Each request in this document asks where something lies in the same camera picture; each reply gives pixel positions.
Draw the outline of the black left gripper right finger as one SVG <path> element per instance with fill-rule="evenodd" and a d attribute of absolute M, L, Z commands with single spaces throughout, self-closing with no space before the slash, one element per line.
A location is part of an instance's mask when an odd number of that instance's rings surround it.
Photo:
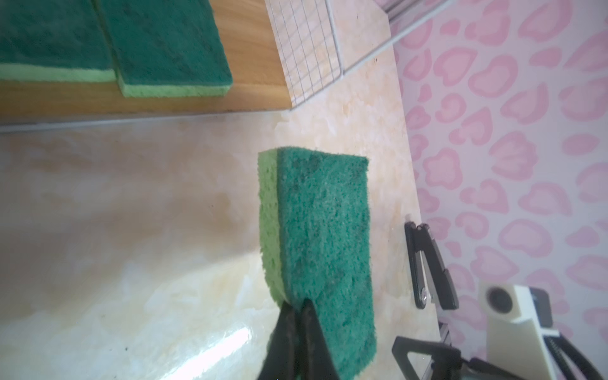
<path fill-rule="evenodd" d="M 306 299 L 299 314 L 299 358 L 301 379 L 339 379 L 314 303 Z"/>

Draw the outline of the green scouring pad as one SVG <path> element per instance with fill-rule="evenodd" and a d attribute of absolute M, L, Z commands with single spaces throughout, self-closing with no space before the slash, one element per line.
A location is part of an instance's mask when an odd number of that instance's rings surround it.
<path fill-rule="evenodd" d="M 113 82 L 92 1 L 2 1 L 1 80 Z"/>

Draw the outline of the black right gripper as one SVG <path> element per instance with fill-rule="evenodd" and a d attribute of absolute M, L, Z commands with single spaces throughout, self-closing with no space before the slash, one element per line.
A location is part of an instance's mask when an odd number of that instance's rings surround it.
<path fill-rule="evenodd" d="M 417 354 L 430 359 L 431 379 L 523 380 L 483 359 L 462 359 L 457 348 L 440 342 L 396 337 L 392 354 L 406 379 L 420 379 L 410 360 L 411 354 Z"/>

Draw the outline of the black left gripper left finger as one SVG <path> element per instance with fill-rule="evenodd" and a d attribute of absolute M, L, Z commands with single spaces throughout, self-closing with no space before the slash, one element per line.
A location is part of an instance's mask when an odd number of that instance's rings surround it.
<path fill-rule="evenodd" d="M 294 308 L 284 302 L 275 329 L 269 341 L 267 356 L 258 379 L 296 379 L 296 353 L 299 343 L 298 315 Z"/>

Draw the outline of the green sponge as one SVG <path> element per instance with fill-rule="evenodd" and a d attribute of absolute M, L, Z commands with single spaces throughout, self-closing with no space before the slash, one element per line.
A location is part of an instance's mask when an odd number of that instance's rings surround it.
<path fill-rule="evenodd" d="M 367 158 L 300 147 L 259 154 L 264 278 L 278 307 L 313 301 L 339 379 L 375 358 Z"/>
<path fill-rule="evenodd" d="M 234 79 L 208 1 L 96 1 L 126 98 L 223 97 Z"/>

